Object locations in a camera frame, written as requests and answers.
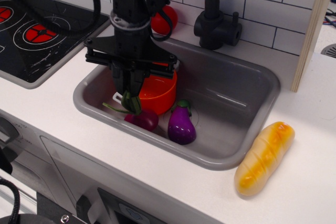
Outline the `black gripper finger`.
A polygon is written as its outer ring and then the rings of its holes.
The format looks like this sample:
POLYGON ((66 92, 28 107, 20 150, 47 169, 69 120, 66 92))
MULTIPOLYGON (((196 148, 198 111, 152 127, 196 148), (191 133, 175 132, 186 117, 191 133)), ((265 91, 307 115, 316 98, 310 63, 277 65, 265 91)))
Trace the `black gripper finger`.
POLYGON ((150 72, 146 70, 134 70, 130 73, 130 88, 131 97, 137 97, 140 94, 143 83, 150 76, 150 72))
POLYGON ((124 95, 124 93, 129 90, 129 70, 118 62, 113 62, 110 65, 110 69, 112 71, 112 78, 116 88, 116 92, 124 95))

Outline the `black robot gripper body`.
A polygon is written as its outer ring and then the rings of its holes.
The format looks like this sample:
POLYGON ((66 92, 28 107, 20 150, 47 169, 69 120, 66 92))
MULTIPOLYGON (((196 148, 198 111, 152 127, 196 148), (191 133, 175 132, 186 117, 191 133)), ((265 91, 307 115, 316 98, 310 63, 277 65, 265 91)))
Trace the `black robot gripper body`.
POLYGON ((156 75, 172 78, 177 57, 159 47, 151 38, 148 28, 138 31, 114 30, 109 37, 90 37, 84 42, 87 47, 86 61, 108 66, 112 76, 135 74, 156 75))

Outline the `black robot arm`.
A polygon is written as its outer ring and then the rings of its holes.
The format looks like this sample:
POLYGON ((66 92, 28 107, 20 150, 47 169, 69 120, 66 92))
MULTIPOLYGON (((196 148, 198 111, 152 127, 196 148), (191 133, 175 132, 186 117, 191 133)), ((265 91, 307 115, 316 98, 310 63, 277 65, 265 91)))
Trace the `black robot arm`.
POLYGON ((86 61, 108 66, 116 91, 137 97, 145 78, 172 78, 177 57, 155 44, 151 18, 169 0, 113 0, 110 22, 114 35, 88 38, 86 61))

